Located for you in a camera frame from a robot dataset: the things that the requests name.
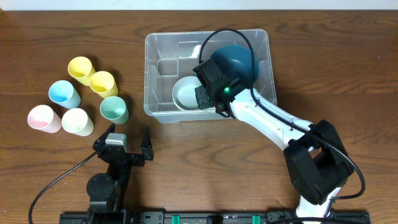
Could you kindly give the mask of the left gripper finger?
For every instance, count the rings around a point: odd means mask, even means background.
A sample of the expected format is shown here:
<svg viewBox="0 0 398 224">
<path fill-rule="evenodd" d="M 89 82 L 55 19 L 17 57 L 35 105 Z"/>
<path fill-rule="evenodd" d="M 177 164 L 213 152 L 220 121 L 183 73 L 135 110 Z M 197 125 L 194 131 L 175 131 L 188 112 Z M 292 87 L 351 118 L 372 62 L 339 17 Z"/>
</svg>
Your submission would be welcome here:
<svg viewBox="0 0 398 224">
<path fill-rule="evenodd" d="M 142 138 L 140 149 L 142 156 L 145 160 L 152 161 L 154 158 L 154 152 L 150 141 L 150 129 L 146 128 L 144 137 Z"/>
<path fill-rule="evenodd" d="M 105 147 L 106 138 L 110 133 L 114 133 L 116 129 L 116 125 L 113 123 L 109 126 L 109 128 L 93 143 L 93 150 L 96 152 L 101 152 Z"/>
</svg>

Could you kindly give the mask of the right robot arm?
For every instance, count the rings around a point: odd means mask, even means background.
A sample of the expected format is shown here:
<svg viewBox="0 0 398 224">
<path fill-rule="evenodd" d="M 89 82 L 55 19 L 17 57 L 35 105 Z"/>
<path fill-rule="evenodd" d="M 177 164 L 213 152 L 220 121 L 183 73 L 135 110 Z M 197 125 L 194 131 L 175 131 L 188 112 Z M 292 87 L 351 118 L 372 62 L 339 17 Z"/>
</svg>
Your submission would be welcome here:
<svg viewBox="0 0 398 224">
<path fill-rule="evenodd" d="M 199 109 L 214 107 L 256 128 L 284 153 L 290 180 L 300 195 L 298 217 L 325 218 L 332 200 L 354 172 L 335 127 L 322 120 L 313 124 L 266 100 L 254 88 L 258 66 L 224 66 L 209 59 L 193 69 L 201 85 L 195 89 Z"/>
</svg>

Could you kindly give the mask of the grey small bowl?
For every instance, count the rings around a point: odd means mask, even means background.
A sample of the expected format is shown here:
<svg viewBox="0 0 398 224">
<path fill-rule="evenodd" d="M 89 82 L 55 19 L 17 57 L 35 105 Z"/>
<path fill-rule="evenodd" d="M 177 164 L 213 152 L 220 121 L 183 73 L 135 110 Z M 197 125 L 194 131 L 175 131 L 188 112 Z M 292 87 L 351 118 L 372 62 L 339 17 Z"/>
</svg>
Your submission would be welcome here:
<svg viewBox="0 0 398 224">
<path fill-rule="evenodd" d="M 172 90 L 172 99 L 176 107 L 180 110 L 197 110 L 195 88 L 199 86 L 201 83 L 195 76 L 181 78 Z"/>
</svg>

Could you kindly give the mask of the yellow cup front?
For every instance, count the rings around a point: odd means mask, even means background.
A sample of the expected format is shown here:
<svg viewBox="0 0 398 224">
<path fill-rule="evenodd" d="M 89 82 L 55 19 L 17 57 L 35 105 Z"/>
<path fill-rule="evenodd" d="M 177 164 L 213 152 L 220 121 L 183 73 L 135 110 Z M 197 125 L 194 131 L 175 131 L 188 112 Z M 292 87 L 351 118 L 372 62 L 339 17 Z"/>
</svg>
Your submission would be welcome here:
<svg viewBox="0 0 398 224">
<path fill-rule="evenodd" d="M 114 77 L 109 72 L 94 73 L 89 82 L 90 88 L 102 98 L 118 95 L 118 87 Z"/>
</svg>

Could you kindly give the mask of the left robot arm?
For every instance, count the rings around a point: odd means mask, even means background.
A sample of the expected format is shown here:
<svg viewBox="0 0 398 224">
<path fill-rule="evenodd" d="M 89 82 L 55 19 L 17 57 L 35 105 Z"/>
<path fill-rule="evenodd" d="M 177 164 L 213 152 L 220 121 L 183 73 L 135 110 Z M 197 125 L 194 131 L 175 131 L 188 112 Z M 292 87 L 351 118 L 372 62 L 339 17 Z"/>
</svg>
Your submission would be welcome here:
<svg viewBox="0 0 398 224">
<path fill-rule="evenodd" d="M 141 141 L 141 153 L 128 152 L 127 137 L 110 127 L 93 143 L 98 158 L 108 164 L 105 173 L 95 174 L 86 185 L 90 197 L 88 224 L 131 224 L 137 223 L 135 212 L 123 209 L 124 195 L 131 176 L 131 169 L 143 167 L 145 161 L 154 158 L 150 131 L 146 129 Z"/>
</svg>

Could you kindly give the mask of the mint green cup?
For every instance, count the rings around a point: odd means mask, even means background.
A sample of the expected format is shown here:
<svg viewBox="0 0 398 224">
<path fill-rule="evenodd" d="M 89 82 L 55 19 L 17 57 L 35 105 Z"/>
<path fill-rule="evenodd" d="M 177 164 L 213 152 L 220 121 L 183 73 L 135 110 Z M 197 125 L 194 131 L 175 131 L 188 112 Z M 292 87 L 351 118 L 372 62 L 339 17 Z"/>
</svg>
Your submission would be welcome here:
<svg viewBox="0 0 398 224">
<path fill-rule="evenodd" d="M 115 124 L 124 124 L 129 119 L 129 112 L 124 100 L 118 96 L 105 98 L 100 104 L 101 115 Z"/>
</svg>

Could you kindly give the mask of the dark blue bowl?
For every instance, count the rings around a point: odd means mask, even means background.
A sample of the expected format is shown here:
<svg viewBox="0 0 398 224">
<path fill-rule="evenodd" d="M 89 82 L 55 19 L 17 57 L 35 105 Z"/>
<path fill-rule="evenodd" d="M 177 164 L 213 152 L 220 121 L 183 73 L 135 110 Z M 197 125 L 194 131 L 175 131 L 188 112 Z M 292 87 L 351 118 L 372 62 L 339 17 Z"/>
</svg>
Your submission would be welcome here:
<svg viewBox="0 0 398 224">
<path fill-rule="evenodd" d="M 240 79 L 245 88 L 250 88 L 257 81 L 259 75 L 259 62 L 254 57 L 254 73 L 252 73 L 252 54 L 250 49 L 241 45 L 226 45 L 212 53 L 215 61 L 223 75 L 231 81 Z"/>
</svg>

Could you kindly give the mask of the clear plastic storage container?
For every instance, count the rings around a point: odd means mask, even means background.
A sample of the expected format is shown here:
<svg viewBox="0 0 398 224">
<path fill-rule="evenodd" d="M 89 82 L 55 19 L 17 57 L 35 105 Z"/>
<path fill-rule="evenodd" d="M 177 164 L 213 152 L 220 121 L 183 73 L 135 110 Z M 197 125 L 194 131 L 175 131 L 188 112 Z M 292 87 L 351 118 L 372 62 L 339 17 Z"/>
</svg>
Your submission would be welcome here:
<svg viewBox="0 0 398 224">
<path fill-rule="evenodd" d="M 144 111 L 160 123 L 179 123 L 221 119 L 213 108 L 181 110 L 172 98 L 174 85 L 192 76 L 199 60 L 225 45 L 252 47 L 259 62 L 255 89 L 268 101 L 277 104 L 269 38 L 262 29 L 243 29 L 238 33 L 223 31 L 159 32 L 145 39 Z"/>
</svg>

